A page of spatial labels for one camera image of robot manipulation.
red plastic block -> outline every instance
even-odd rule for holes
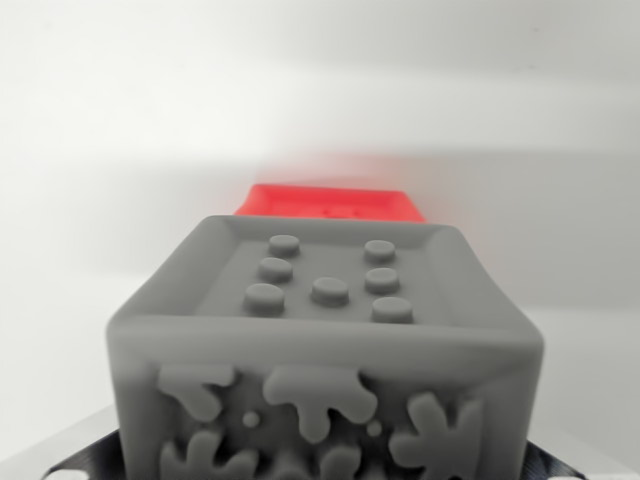
[[[424,222],[399,191],[254,185],[236,215]]]

gray plastic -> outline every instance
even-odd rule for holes
[[[210,217],[108,329],[129,480],[516,480],[542,338],[452,227]]]

white backdrop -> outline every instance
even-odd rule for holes
[[[0,3],[0,459],[255,182],[408,191],[547,334],[535,415],[640,468],[640,5]]]

raised dot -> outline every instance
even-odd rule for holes
[[[400,288],[398,272],[393,268],[374,268],[364,276],[365,288],[370,293],[395,293]]]
[[[284,310],[284,292],[268,283],[255,283],[247,288],[244,305],[256,315],[278,315]]]
[[[386,240],[370,240],[364,245],[364,256],[372,263],[383,263],[393,260],[396,246]]]
[[[371,420],[367,424],[367,435],[370,437],[378,437],[382,433],[382,425],[377,420]]]
[[[269,283],[288,282],[293,276],[293,267],[281,258],[263,258],[258,266],[258,275]]]
[[[374,300],[371,315],[374,322],[411,323],[413,308],[404,298],[382,297]]]
[[[256,428],[260,425],[260,415],[250,410],[242,416],[242,424],[247,428]]]
[[[338,307],[349,302],[349,287],[342,280],[321,277],[313,282],[311,298],[328,307]]]
[[[269,239],[269,251],[276,257],[293,257],[300,252],[300,240],[293,235],[274,235]]]

black base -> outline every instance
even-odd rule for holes
[[[80,450],[64,462],[51,468],[47,475],[63,469],[84,470],[89,474],[91,480],[127,480],[118,432],[113,432]],[[529,443],[520,479],[547,480],[554,476],[585,478],[584,475],[576,472],[554,456]]]

